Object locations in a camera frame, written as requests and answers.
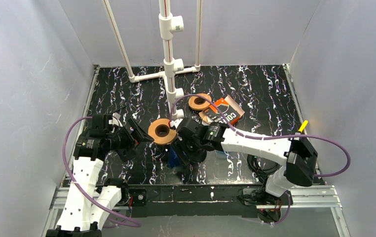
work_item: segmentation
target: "yellow tool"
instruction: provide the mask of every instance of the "yellow tool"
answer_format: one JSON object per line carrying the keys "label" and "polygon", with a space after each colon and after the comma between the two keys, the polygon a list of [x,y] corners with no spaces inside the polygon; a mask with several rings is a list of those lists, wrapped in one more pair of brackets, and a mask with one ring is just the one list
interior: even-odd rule
{"label": "yellow tool", "polygon": [[305,127],[307,126],[307,124],[308,124],[308,121],[305,120],[305,121],[303,122],[303,124],[300,126],[299,132],[303,132],[304,129],[305,129]]}

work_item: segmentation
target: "marble tabletop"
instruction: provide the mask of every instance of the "marble tabletop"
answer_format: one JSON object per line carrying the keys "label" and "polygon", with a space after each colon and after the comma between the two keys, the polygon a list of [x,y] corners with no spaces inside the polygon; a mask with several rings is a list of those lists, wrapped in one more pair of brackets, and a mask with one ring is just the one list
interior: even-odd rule
{"label": "marble tabletop", "polygon": [[[134,67],[136,75],[163,71],[162,67]],[[230,95],[245,111],[235,127],[265,134],[293,134],[300,120],[286,75],[281,65],[202,66],[198,73],[177,75],[176,88],[185,94],[206,93],[213,100]],[[97,76],[88,115],[111,113],[121,107],[123,119],[133,117],[147,131],[151,122],[167,118],[168,108],[162,79],[131,83],[124,67],[101,68]],[[179,104],[186,117],[199,121],[188,100]],[[168,168],[166,147],[140,144],[140,156],[123,163],[116,153],[107,155],[98,183],[123,178],[129,184],[256,184],[242,153],[208,152],[202,163]]]}

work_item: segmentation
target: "black cable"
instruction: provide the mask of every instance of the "black cable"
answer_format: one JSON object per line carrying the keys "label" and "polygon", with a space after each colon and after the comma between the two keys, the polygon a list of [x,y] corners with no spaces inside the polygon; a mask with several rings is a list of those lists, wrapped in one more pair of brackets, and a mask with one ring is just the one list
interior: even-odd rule
{"label": "black cable", "polygon": [[255,173],[259,182],[263,183],[263,181],[268,178],[269,175],[275,173],[281,165],[276,163],[273,167],[268,169],[262,169],[258,164],[258,158],[253,155],[248,155],[247,157],[248,167],[249,169]]}

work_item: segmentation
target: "white panel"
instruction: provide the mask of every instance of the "white panel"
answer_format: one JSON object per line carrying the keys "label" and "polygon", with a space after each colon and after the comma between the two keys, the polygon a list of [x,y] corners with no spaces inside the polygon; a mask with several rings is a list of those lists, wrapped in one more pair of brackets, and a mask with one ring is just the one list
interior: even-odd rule
{"label": "white panel", "polygon": [[0,236],[41,235],[92,74],[57,0],[0,0]]}
{"label": "white panel", "polygon": [[[308,129],[341,142],[351,167],[328,179],[343,204],[352,236],[376,236],[376,1],[324,0],[291,63]],[[321,170],[345,156],[314,141]]]}
{"label": "white panel", "polygon": [[[60,0],[93,64],[123,66],[103,1]],[[204,0],[202,65],[282,64],[294,51],[320,0]],[[163,65],[158,0],[110,0],[132,66]],[[174,57],[195,60],[195,0],[171,0],[184,19]]]}

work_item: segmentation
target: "roll of masking tape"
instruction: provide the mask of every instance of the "roll of masking tape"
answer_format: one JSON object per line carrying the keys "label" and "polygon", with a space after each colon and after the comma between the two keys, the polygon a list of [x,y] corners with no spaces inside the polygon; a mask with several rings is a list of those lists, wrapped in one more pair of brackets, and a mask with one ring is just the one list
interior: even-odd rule
{"label": "roll of masking tape", "polygon": [[[211,96],[209,96],[207,94],[200,93],[200,94],[197,94],[197,95],[202,95],[205,98],[211,100]],[[193,110],[202,111],[202,110],[205,110],[210,105],[210,103],[205,101],[203,98],[191,96],[188,100],[188,105]]]}
{"label": "roll of masking tape", "polygon": [[169,128],[169,119],[166,118],[153,121],[149,126],[148,134],[154,139],[153,142],[158,145],[169,144],[177,136],[176,131]]}

